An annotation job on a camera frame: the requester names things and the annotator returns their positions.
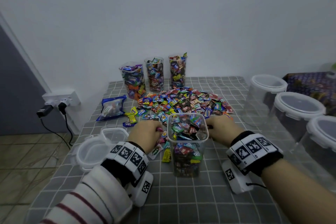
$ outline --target white wall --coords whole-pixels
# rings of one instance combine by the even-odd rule
[[[81,127],[118,67],[188,52],[187,76],[317,71],[336,61],[335,0],[0,0],[51,90],[74,88]]]

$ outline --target white sleeve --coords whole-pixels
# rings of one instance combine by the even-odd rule
[[[131,209],[132,201],[121,184],[105,168],[96,166],[41,223],[119,223]]]

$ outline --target tall plastic cup filled with candy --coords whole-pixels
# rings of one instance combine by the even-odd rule
[[[119,70],[124,79],[128,97],[135,100],[142,98],[146,94],[142,64],[127,62],[119,67]]]
[[[175,54],[169,56],[170,64],[170,81],[171,84],[179,87],[184,87],[186,76],[187,53]]]
[[[199,113],[171,114],[167,137],[177,177],[197,177],[203,161],[205,142],[209,138],[204,116]]]
[[[149,81],[149,90],[160,92],[163,90],[163,58],[149,57],[145,59],[147,75]]]

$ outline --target left hand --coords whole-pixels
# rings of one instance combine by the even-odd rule
[[[162,128],[161,123],[157,120],[140,121],[133,127],[128,141],[135,142],[141,146],[145,154],[149,154],[162,135],[162,132],[156,131],[156,128]]]

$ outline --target round plastic container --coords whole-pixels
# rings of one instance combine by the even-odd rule
[[[312,118],[307,124],[307,132],[292,153],[303,162],[308,160],[303,158],[303,153],[309,154],[314,161],[304,163],[305,168],[328,189],[336,190],[336,117]]]
[[[174,140],[172,126],[175,124],[174,119],[176,116],[180,120],[186,118],[185,123],[190,124],[192,115],[201,118],[199,131],[197,132],[200,140]],[[200,164],[203,161],[205,142],[209,138],[204,116],[196,113],[171,114],[167,121],[167,137],[170,143],[174,175],[177,177],[197,177],[200,172]]]
[[[132,71],[126,70],[125,67],[129,67]],[[135,100],[142,98],[146,94],[146,83],[142,64],[133,61],[127,62],[119,67],[119,70],[124,80],[128,97]]]
[[[298,142],[306,133],[308,121],[325,113],[325,106],[312,97],[296,92],[281,92],[275,97],[265,126],[274,132],[287,130]]]
[[[264,124],[276,94],[286,90],[287,82],[281,78],[268,74],[254,75],[243,108],[243,121],[252,126]]]
[[[145,59],[147,76],[149,81],[149,90],[160,92],[163,90],[163,58],[149,57]]]
[[[180,59],[173,59],[175,56],[179,56]],[[187,57],[182,58],[183,54],[174,54],[169,56],[170,66],[170,81],[171,84],[176,87],[184,87],[186,80],[186,64]]]
[[[126,141],[127,138],[128,133],[122,128],[103,128],[100,135],[87,137],[73,149],[71,164],[79,165],[82,171],[89,172],[105,160],[118,142]]]

